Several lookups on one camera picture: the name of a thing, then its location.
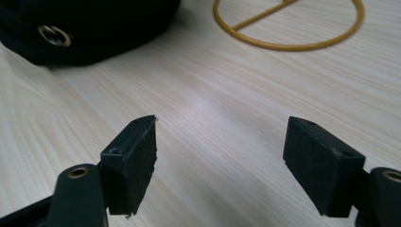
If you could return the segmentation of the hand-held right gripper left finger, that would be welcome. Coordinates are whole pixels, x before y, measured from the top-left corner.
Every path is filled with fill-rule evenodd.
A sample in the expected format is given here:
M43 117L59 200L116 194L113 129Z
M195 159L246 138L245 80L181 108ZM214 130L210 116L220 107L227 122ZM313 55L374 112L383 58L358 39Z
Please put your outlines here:
M99 169L111 215L135 215L157 160L156 116L132 120L100 153Z

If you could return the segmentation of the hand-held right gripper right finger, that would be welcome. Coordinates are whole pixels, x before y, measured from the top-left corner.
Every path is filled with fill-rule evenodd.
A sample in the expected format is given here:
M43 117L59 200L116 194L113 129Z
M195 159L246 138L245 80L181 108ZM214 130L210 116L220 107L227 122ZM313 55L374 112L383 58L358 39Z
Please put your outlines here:
M318 124L292 116L288 119L283 159L320 214L331 218L349 216L364 155Z

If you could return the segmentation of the black cap with metal eyelet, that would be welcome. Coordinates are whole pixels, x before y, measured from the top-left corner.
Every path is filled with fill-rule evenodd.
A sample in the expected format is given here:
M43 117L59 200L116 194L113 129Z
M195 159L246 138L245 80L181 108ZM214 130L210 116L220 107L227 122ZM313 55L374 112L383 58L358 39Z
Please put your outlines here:
M0 0L0 43L35 65L88 65L163 33L181 0Z

